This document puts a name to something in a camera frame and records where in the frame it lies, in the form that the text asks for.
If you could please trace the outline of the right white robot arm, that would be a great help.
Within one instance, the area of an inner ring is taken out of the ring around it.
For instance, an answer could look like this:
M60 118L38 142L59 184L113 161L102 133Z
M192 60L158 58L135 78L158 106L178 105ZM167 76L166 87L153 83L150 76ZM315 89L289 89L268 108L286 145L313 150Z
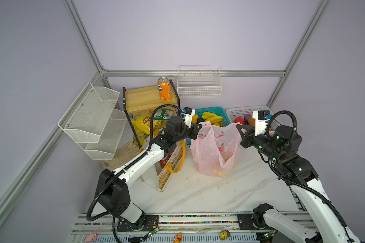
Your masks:
M236 125L241 146L257 149L277 179L296 194L317 230L309 231L268 203L254 208L250 226L258 230L272 228L295 243L359 243L360 239L328 198L311 163L298 155L302 137L296 116L287 110L275 114L259 110L253 118L253 126Z

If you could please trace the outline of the pink plastic grocery bag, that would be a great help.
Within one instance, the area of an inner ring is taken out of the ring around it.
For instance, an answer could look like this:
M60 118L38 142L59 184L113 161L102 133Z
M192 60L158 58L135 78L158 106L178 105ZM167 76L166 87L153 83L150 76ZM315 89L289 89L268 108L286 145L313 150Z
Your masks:
M211 177L226 177L241 158L241 135L237 123L218 127L202 122L197 139L191 142L191 154L198 173Z

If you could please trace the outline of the red cola can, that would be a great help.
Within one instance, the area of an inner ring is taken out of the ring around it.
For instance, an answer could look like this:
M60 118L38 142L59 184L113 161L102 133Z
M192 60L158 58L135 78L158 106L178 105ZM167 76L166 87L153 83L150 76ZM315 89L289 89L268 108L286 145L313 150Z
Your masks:
M170 157L171 157L172 153L168 154L164 159L159 161L160 167L163 169L166 164L168 163Z

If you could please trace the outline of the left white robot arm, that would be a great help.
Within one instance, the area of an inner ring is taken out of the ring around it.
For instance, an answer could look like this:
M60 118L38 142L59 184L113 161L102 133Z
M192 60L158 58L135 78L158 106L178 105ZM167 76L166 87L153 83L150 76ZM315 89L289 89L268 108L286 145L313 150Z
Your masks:
M192 108L179 108L177 115L168 120L163 131L157 136L149 135L147 149L117 169L102 171L95 197L86 213L87 221L111 215L114 220L129 223L134 230L142 229L146 214L131 201L129 189L151 166L173 152L181 141L197 138L202 126L192 122L194 115L195 110Z

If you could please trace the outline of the white canvas tote bag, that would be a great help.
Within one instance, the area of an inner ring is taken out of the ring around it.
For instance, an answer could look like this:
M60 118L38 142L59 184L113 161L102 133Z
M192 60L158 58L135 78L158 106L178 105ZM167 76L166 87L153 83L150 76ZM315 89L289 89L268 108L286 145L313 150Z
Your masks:
M186 153L186 141L183 140L172 152L166 166L162 169L159 162L152 165L142 174L142 181L158 191L164 191L172 176L181 170L186 158Z

